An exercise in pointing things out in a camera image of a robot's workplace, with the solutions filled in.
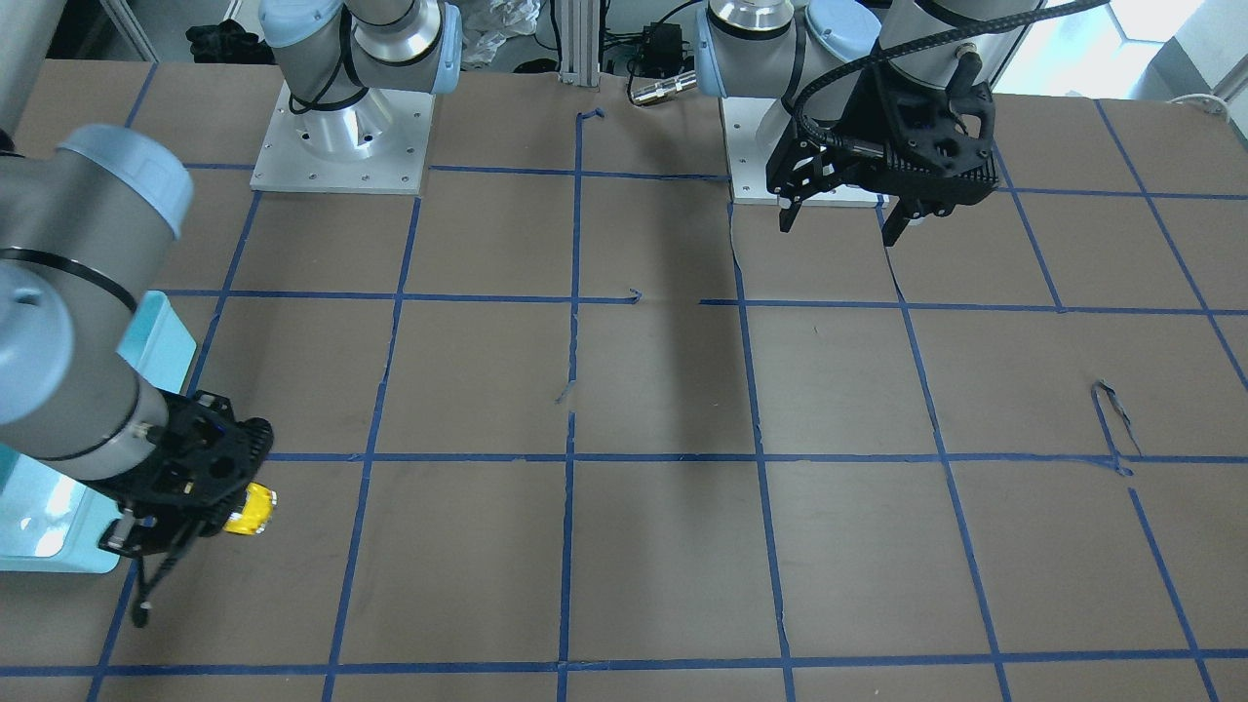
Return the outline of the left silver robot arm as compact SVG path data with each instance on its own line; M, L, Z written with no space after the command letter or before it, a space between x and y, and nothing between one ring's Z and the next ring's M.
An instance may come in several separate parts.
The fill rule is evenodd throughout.
M802 204L851 185L896 199L892 246L914 219L943 217L998 189L993 79L1021 27L890 49L976 22L1035 12L1038 1L703 1L695 71L713 97L776 99L765 189L781 231Z

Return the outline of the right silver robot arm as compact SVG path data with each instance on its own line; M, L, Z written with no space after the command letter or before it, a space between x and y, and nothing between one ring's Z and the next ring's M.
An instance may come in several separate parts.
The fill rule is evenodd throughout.
M263 1L285 74L255 162L263 191L418 194L432 97L462 72L446 1ZM227 397L156 388L119 355L181 235L193 181L152 137L94 124L46 160L2 141L2 443L112 498L99 548L142 565L131 622L198 540L262 533L277 505L255 480L275 443Z

